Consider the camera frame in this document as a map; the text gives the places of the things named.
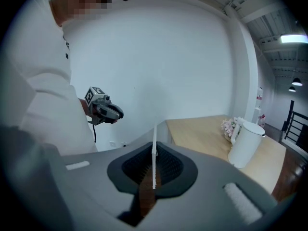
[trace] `pink flowers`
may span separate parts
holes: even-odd
[[[222,121],[221,129],[224,130],[225,135],[227,135],[229,138],[233,134],[236,122],[237,122],[236,118]]]

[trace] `flower bouquet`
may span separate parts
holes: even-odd
[[[236,123],[237,118],[222,121],[221,129],[224,130],[226,140],[231,141],[231,136],[233,134]]]

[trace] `ceiling light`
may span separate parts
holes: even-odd
[[[306,35],[282,35],[282,43],[306,43],[308,44],[308,37]]]
[[[289,88],[289,91],[296,92],[296,90],[295,90],[294,87],[290,87],[290,88]]]
[[[295,78],[292,82],[292,85],[295,85],[295,86],[302,86],[302,82],[300,82],[300,79],[299,78]]]

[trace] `black cable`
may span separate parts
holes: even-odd
[[[92,127],[93,127],[93,132],[94,132],[94,144],[96,144],[96,132],[95,132],[94,125],[92,125]]]

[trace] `black staircase railing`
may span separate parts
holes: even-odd
[[[285,137],[284,139],[288,138],[296,143],[297,146],[302,148],[303,150],[307,151],[307,135],[308,135],[308,126],[303,123],[298,121],[298,118],[302,118],[306,121],[308,121],[308,117],[305,115],[302,115],[298,112],[293,111],[293,106],[294,106],[294,101],[291,101],[290,105],[290,110],[289,110],[289,115],[287,120],[284,122],[282,131],[285,132]],[[299,131],[299,134],[294,133],[295,130],[291,131],[291,128],[295,128],[296,130]],[[290,134],[293,134],[294,136],[297,137],[297,140],[295,140],[295,137],[292,136],[293,138],[290,137]]]

